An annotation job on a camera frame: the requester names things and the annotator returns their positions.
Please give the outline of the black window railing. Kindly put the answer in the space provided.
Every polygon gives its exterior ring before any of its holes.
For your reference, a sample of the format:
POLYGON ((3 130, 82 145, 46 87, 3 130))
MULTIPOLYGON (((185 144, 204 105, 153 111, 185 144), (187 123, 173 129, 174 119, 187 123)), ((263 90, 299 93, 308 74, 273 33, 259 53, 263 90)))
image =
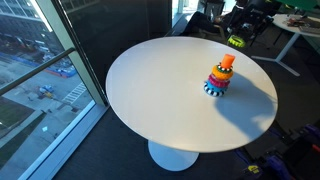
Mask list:
POLYGON ((53 57, 51 60, 40 64, 35 69, 30 70, 29 72, 27 72, 26 74, 24 74, 21 77, 17 78, 16 80, 14 80, 14 81, 8 83, 7 85, 3 86, 0 89, 0 96, 5 94, 5 93, 7 93, 8 91, 13 89, 14 87, 18 86, 19 84, 25 82, 26 80, 28 80, 32 76, 34 76, 34 75, 38 74, 39 72, 43 71, 47 67, 49 67, 49 66, 55 64, 56 62, 60 61, 61 59, 65 58, 66 56, 68 56, 69 54, 71 54, 74 51, 76 51, 75 48, 69 48, 69 49, 65 50, 64 52, 58 54, 57 56, 53 57))

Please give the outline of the white background table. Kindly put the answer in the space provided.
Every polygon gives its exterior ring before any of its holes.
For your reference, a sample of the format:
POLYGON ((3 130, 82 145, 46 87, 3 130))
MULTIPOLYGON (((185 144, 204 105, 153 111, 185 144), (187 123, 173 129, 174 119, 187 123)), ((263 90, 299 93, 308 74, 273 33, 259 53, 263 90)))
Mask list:
POLYGON ((316 17, 303 17, 302 15, 294 14, 276 14, 273 16, 273 24, 282 30, 286 30, 293 33, 291 39, 287 42, 281 52, 277 55, 276 58, 267 58, 261 56, 253 56, 253 59, 275 62, 278 65, 282 66, 284 69, 289 71, 295 76, 299 76, 299 73, 290 68, 288 65, 282 62, 282 59, 285 57, 289 49, 296 42, 296 40, 301 36, 309 37, 320 37, 319 23, 320 19, 316 17))

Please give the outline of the white round table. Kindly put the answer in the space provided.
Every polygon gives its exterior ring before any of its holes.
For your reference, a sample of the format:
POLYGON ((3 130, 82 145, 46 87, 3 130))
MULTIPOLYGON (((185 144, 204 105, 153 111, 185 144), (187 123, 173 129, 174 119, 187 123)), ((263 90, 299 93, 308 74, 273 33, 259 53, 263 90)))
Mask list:
POLYGON ((273 123, 278 98, 266 72, 227 45, 193 37, 137 44, 111 65, 109 103, 124 124, 148 140, 153 160, 169 171, 192 166, 201 153, 251 143, 273 123), (204 82, 226 54, 235 57, 225 95, 212 97, 204 82))

